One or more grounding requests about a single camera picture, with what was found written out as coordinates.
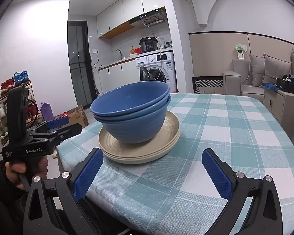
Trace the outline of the person's left hand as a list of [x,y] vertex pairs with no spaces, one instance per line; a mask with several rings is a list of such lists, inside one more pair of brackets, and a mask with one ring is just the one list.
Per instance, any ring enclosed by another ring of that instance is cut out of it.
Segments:
[[46,179],[48,173],[48,159],[46,156],[39,156],[30,161],[27,165],[21,161],[12,161],[5,163],[6,176],[10,182],[12,182],[17,188],[25,190],[25,187],[21,181],[20,174],[25,174],[27,168],[33,172],[33,176],[40,176],[42,179]]

